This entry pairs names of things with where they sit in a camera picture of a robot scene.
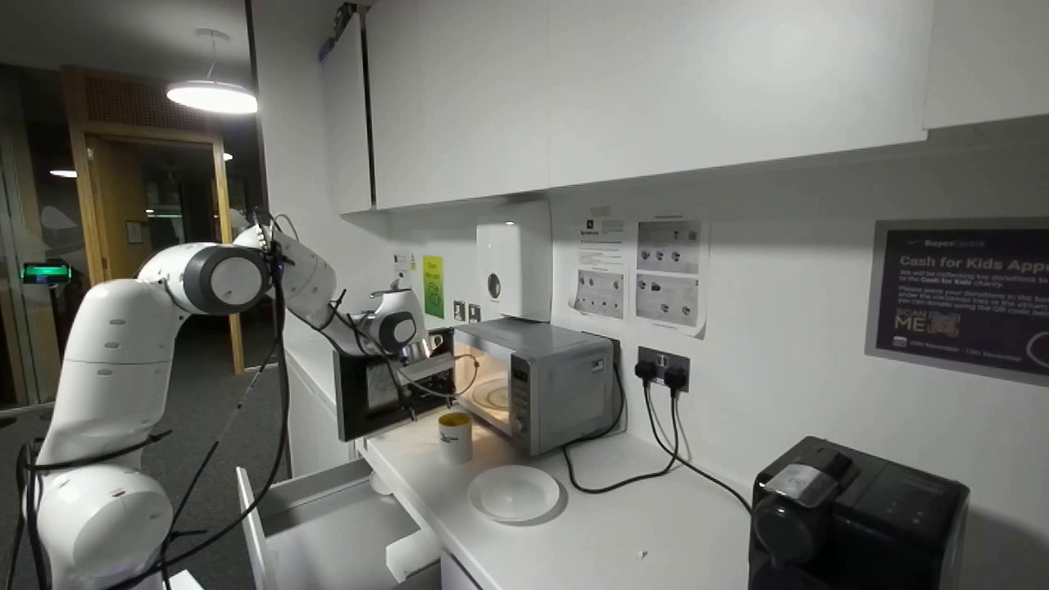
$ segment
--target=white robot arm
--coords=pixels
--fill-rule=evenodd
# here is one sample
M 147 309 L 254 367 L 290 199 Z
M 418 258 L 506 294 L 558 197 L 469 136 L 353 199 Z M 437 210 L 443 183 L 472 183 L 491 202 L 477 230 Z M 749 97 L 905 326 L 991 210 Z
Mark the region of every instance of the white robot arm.
M 244 232 L 237 245 L 175 245 L 137 280 L 95 285 L 68 330 L 54 423 L 37 455 L 44 474 L 27 497 L 59 590 L 113 587 L 156 560 L 171 503 L 140 474 L 140 445 L 167 406 L 177 330 L 189 314 L 257 306 L 273 288 L 269 270 L 279 270 L 286 309 L 343 355 L 399 350 L 424 339 L 414 292 L 384 292 L 369 314 L 342 318 L 332 266 L 273 225 Z

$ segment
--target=wall outlet panel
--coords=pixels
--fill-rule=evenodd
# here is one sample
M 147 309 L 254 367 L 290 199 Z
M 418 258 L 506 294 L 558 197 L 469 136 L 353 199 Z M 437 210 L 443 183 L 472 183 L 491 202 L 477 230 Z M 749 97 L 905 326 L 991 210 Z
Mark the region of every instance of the wall outlet panel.
M 622 318 L 622 277 L 580 270 L 577 313 Z
M 690 359 L 679 359 L 679 355 L 668 355 L 668 350 L 656 350 L 656 349 L 635 349 L 635 361 L 638 365 L 656 365 L 656 378 L 663 380 L 663 374 L 664 371 L 684 371 L 684 390 L 690 390 L 690 385 L 692 385 L 692 365 L 690 365 Z
M 698 277 L 698 224 L 696 221 L 638 224 L 635 270 Z
M 698 327 L 698 280 L 635 277 L 635 318 Z

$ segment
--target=white countertop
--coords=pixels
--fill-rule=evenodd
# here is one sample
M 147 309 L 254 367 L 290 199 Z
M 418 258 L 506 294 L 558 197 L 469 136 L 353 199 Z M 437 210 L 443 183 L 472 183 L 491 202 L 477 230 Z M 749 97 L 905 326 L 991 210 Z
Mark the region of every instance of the white countertop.
M 362 455 L 399 506 L 453 550 L 485 590 L 743 590 L 749 515 L 732 495 L 677 469 L 668 478 L 580 495 L 562 454 L 538 465 L 567 495 L 545 526 L 499 526 L 467 497 L 469 482 L 491 465 L 521 465 L 506 438 L 477 426 L 472 461 L 439 448 L 437 413 L 362 438 Z M 573 448 L 577 478 L 605 484 L 664 465 L 656 445 L 610 435 Z

